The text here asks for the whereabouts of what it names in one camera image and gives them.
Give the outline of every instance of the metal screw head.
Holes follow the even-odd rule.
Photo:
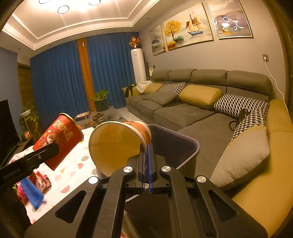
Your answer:
[[[123,171],[126,173],[130,173],[133,170],[133,168],[131,166],[126,166],[123,168]]]
[[[95,183],[97,183],[98,181],[99,181],[99,178],[96,177],[96,176],[92,176],[92,177],[90,177],[90,178],[88,179],[88,182],[89,182],[90,184],[95,184]]]
[[[204,176],[198,176],[196,180],[200,183],[205,183],[207,181],[207,179]]]
[[[171,168],[169,166],[163,166],[162,167],[162,171],[164,171],[164,172],[170,172],[171,171]]]

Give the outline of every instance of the ceiling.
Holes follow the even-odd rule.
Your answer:
[[[92,6],[89,0],[49,0],[44,4],[39,0],[24,0],[1,31],[0,47],[31,58],[82,37],[140,31],[182,2],[184,0],[101,0]],[[67,5],[69,11],[59,14],[58,8],[63,5]]]

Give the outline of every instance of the painting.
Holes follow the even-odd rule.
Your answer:
[[[206,0],[219,39],[252,37],[246,15],[238,0]]]
[[[201,2],[172,16],[163,25],[168,50],[214,40]]]
[[[149,31],[153,56],[166,52],[161,24]]]

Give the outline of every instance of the sailboat painting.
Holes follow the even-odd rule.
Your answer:
[[[149,31],[153,56],[166,52],[161,24]]]
[[[172,16],[163,25],[168,50],[214,40],[201,2]]]

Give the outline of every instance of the orange curtain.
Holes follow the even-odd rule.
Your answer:
[[[90,111],[94,112],[96,111],[96,108],[95,108],[94,102],[91,101],[91,99],[93,98],[95,91],[93,88],[91,69],[90,69],[90,64],[88,61],[88,48],[86,44],[86,38],[78,39],[77,45],[78,45],[81,73],[82,73],[82,78],[84,81],[84,89],[86,91],[86,97],[88,99]]]

